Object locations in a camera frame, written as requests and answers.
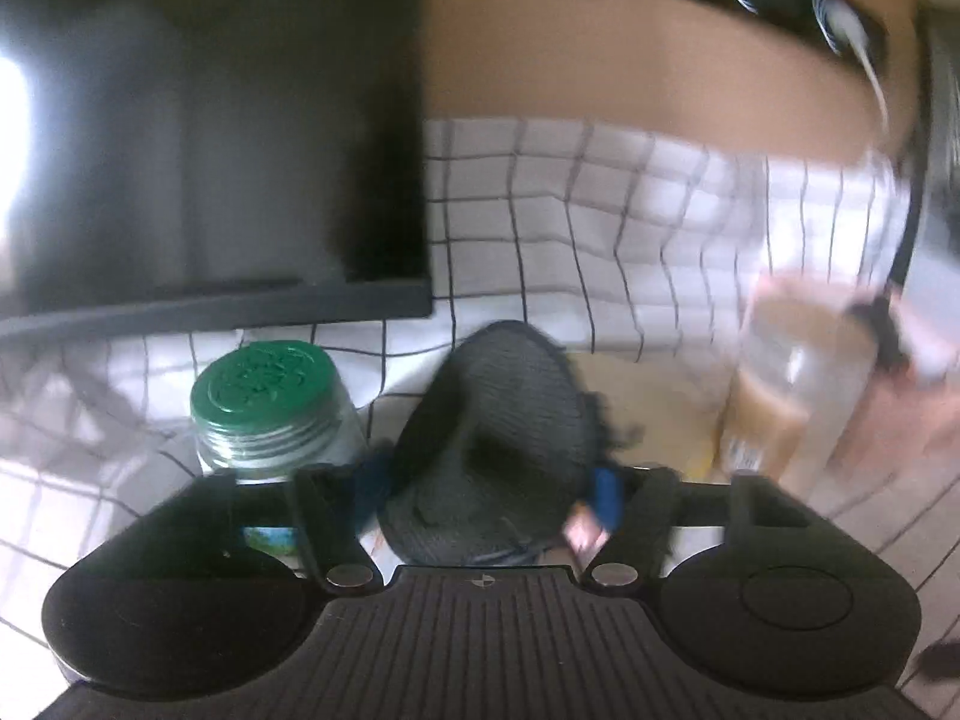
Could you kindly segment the black knit cloth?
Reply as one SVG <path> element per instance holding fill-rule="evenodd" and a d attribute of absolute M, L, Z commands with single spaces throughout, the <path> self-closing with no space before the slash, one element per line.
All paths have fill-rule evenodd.
<path fill-rule="evenodd" d="M 409 566 L 527 564 L 560 541 L 613 447 L 565 351 L 527 323 L 490 323 L 446 356 L 398 436 L 377 522 Z"/>

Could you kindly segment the clear jar tan lid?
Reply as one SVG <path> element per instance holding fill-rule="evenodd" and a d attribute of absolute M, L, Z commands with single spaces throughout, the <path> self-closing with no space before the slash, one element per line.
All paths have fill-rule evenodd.
<path fill-rule="evenodd" d="M 814 492 L 877 364 L 869 309 L 829 284 L 779 278 L 758 288 L 722 411 L 718 472 Z"/>

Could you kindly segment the pink storage box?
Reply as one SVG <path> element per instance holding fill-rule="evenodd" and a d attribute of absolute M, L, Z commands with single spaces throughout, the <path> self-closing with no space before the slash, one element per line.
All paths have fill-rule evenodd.
<path fill-rule="evenodd" d="M 874 351 L 853 406 L 828 410 L 841 388 L 838 362 L 814 379 L 825 385 L 807 433 L 778 483 L 794 496 L 867 486 L 958 458 L 958 346 L 929 330 L 900 291 L 807 280 L 794 273 L 766 278 L 750 316 L 773 319 L 815 338 L 836 319 L 839 344 Z"/>

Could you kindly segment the green lid glass jar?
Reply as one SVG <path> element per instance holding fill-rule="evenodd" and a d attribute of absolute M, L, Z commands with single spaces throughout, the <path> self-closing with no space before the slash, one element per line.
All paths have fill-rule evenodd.
<path fill-rule="evenodd" d="M 254 488 L 299 470 L 351 472 L 370 451 L 334 360 L 307 341 L 254 341 L 213 361 L 190 417 L 202 475 Z"/>

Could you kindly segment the white checkered tablecloth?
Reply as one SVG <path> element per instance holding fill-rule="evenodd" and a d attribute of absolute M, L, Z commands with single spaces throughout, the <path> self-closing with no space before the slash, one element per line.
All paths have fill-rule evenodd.
<path fill-rule="evenodd" d="M 454 343 L 501 319 L 717 397 L 748 291 L 791 273 L 874 286 L 907 197 L 884 161 L 822 166 L 586 122 L 448 119 L 427 126 L 421 216 L 431 316 L 295 328 L 331 350 L 374 437 L 397 434 Z M 3 355 L 5 717 L 34 717 L 64 692 L 41 626 L 47 590 L 189 481 L 190 387 L 253 339 L 189 328 Z"/>

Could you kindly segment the black monitor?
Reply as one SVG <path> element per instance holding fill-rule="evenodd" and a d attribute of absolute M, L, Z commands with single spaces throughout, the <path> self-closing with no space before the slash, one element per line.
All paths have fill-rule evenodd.
<path fill-rule="evenodd" d="M 421 0 L 2 0 L 2 340 L 431 309 Z"/>

